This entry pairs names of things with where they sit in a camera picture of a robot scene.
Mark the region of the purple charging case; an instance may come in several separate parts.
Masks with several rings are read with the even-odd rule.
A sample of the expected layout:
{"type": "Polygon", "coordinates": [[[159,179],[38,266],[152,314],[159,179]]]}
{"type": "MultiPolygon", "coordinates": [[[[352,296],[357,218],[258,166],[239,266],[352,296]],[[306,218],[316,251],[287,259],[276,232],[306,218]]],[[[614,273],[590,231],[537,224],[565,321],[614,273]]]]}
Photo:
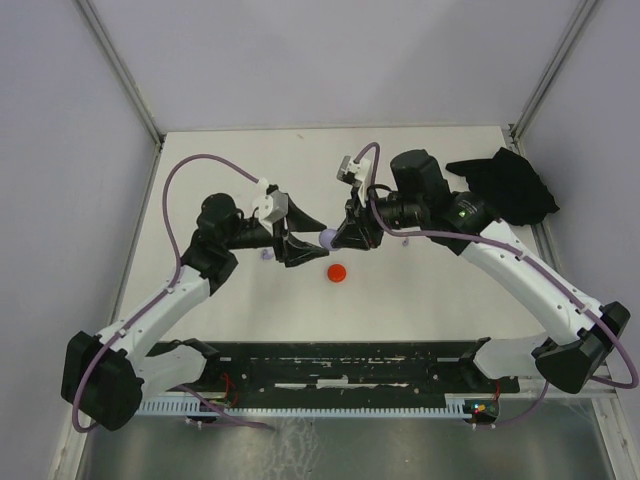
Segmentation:
{"type": "Polygon", "coordinates": [[[318,241],[321,247],[328,251],[335,251],[336,248],[332,245],[334,238],[337,235],[335,229],[326,228],[319,233],[318,241]]]}

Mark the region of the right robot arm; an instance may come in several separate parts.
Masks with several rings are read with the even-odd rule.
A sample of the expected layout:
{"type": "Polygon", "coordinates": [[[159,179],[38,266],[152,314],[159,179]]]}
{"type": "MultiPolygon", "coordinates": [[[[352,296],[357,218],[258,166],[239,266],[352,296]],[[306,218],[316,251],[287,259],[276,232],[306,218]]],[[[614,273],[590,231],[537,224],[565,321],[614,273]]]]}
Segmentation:
{"type": "Polygon", "coordinates": [[[590,381],[634,389],[639,373],[620,336],[630,313],[619,302],[603,304],[582,292],[539,258],[478,195],[454,192],[438,161],[410,150],[390,164],[395,181],[386,196],[377,183],[380,146],[372,142],[345,157],[337,178],[351,188],[345,219],[332,249],[371,250],[384,236],[424,237],[480,268],[543,327],[538,336],[484,338],[458,368],[467,389],[494,380],[539,374],[557,389],[577,394],[590,381]]]}

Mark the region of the red earbud charging case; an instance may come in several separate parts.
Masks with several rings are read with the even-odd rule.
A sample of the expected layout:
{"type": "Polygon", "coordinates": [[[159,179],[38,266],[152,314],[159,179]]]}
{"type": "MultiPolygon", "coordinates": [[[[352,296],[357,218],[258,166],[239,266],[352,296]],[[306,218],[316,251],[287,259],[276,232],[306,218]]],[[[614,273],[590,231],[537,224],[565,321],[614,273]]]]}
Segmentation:
{"type": "Polygon", "coordinates": [[[347,278],[347,269],[339,263],[331,264],[327,268],[327,278],[333,283],[341,283],[347,278]]]}

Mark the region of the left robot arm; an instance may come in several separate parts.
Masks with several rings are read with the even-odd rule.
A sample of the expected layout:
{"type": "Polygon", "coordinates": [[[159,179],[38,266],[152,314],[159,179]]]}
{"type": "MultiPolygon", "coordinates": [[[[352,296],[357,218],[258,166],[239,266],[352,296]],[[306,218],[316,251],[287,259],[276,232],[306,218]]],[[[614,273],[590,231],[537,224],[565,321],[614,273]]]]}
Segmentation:
{"type": "Polygon", "coordinates": [[[238,265],[235,251],[273,250],[278,262],[293,268],[328,255],[328,250],[296,238],[321,232],[325,225],[299,209],[289,195],[271,188],[246,217],[224,193],[207,197],[186,251],[158,292],[129,316],[68,343],[61,396],[72,406],[72,424],[80,432],[80,414],[115,431],[141,404],[168,390],[194,384],[209,390],[221,378],[218,352],[196,339],[177,342],[152,355],[152,348],[187,313],[213,296],[238,265]]]}

